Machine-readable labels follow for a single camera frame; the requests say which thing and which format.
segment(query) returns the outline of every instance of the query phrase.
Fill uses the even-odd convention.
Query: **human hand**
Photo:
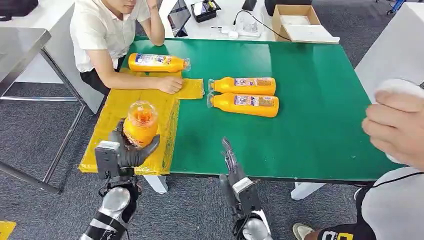
[[[156,89],[167,94],[175,94],[183,87],[183,80],[175,76],[165,76],[159,77],[156,84]]]
[[[146,0],[146,3],[149,7],[149,9],[158,8],[158,1],[157,0]]]
[[[424,171],[424,98],[379,91],[362,128],[371,143],[403,164]]]

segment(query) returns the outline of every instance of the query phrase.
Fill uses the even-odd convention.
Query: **yellow tape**
[[[203,95],[205,95],[203,78],[184,78],[183,80],[184,82],[182,83],[181,90],[174,94],[177,99],[191,100],[203,98]]]
[[[0,240],[7,240],[13,232],[15,226],[16,222],[0,221]]]
[[[121,72],[146,76],[144,72],[131,72],[127,68]],[[164,73],[152,72],[150,77],[176,76],[181,77],[181,72]],[[169,174],[172,154],[174,152],[175,135],[177,132],[178,113],[180,100],[174,95],[167,94],[155,89],[145,90],[116,90],[112,89],[107,97],[103,109],[95,125],[79,170],[83,173],[97,173],[95,147],[101,140],[107,140],[109,133],[113,131],[121,118],[128,114],[130,105],[138,100],[148,101],[158,112],[158,127],[160,131],[160,143],[157,149],[150,155],[143,165],[135,168],[138,175],[163,175]]]

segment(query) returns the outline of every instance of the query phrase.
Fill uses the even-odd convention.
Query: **bottle label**
[[[270,86],[270,77],[234,78],[234,86]]]
[[[273,107],[274,101],[272,96],[235,95],[234,104],[254,107]]]
[[[160,66],[170,64],[171,56],[157,54],[136,54],[135,64],[138,66]]]

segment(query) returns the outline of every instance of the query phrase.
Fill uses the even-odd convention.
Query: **person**
[[[362,128],[371,143],[402,164],[356,195],[357,223],[321,230],[296,223],[298,240],[422,240],[424,98],[379,91]]]
[[[164,44],[157,0],[77,0],[70,22],[75,64],[81,79],[104,95],[110,89],[178,92],[178,77],[140,77],[118,72],[136,34],[136,20],[151,43]]]

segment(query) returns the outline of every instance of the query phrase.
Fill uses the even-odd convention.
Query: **orange juice bottle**
[[[147,146],[158,130],[158,113],[147,101],[136,101],[129,107],[123,122],[123,133],[137,147]]]
[[[276,96],[246,95],[226,92],[221,95],[207,95],[208,108],[215,107],[225,112],[250,114],[273,118],[279,109],[279,99]]]
[[[129,69],[133,72],[169,72],[190,70],[190,59],[176,56],[131,53],[128,58]]]
[[[276,80],[272,77],[232,78],[220,80],[209,79],[209,92],[259,94],[273,96],[276,92]]]

